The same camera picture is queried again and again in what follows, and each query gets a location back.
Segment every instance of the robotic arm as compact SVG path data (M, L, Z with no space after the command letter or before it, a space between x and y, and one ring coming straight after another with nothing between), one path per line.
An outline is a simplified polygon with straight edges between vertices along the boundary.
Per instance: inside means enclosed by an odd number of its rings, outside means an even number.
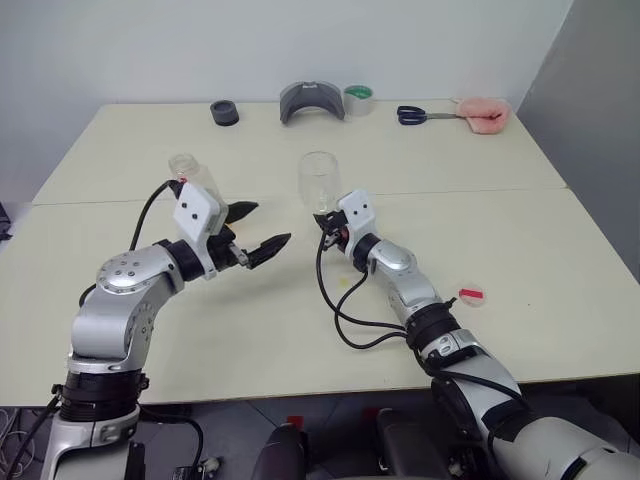
M290 234L263 242L252 252L234 243L226 225L258 206L226 205L198 185L177 189L174 211L182 239L113 257L98 271L96 289L72 328L72 351L55 415L42 480L143 478L144 451L129 442L140 414L138 397L149 386L142 373L156 316L184 289L240 264L252 269L275 256Z
M413 253L375 229L367 194L355 190L338 209L316 216L333 245L386 291L406 328L407 344L433 377L437 402L459 433L478 441L513 480L637 480L640 460L559 418L540 417L522 398L508 370L449 312L418 268Z

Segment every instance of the black cylinder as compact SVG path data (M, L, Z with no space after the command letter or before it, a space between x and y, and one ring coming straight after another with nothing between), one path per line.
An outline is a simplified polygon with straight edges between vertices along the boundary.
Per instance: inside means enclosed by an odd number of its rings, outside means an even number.
M69 422L98 422L131 413L148 386L140 370L122 373L72 373L62 388L60 416Z
M240 120L236 104L231 100L220 100L212 103L209 108L211 115L213 115L213 121L221 127L230 127Z
M432 303L411 315L407 321L409 347L420 352L435 339L458 330L460 325L449 313L450 308L450 303Z
M367 271L367 258L371 249L380 242L380 239L373 233L367 233L360 239L356 246L353 248L353 266L359 272Z
M204 268L198 259L198 256L191 250L191 247L184 240L177 242L169 242L163 240L159 242L176 261L180 275L185 282L190 282L204 275Z

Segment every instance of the white wall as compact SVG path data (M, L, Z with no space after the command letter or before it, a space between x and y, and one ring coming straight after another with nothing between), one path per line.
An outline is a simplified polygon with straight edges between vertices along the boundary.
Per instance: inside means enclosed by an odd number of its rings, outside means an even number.
M517 107L571 1L0 0L0 200L30 200L104 103L323 79Z

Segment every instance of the black scissors handle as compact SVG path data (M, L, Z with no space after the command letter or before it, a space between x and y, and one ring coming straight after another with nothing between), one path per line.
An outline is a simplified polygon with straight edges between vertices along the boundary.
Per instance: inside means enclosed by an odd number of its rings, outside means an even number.
M420 125L427 121L427 112L420 107L400 105L396 113L401 125Z

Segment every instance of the pink sponge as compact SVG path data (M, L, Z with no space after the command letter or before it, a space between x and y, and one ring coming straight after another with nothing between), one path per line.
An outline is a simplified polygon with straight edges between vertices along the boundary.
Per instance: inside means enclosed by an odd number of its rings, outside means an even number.
M511 107L493 98L467 98L458 104L456 115L464 117L473 133L501 132L509 119Z

